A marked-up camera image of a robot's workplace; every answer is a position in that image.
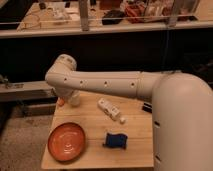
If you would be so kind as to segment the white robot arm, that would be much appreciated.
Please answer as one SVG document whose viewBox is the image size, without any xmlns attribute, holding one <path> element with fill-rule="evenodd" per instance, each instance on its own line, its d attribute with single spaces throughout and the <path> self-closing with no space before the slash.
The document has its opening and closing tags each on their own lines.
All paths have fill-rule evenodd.
<svg viewBox="0 0 213 171">
<path fill-rule="evenodd" d="M 187 73 L 82 72 L 62 54 L 45 81 L 64 99 L 74 90 L 152 105 L 154 171 L 213 171 L 213 89 Z"/>
</svg>

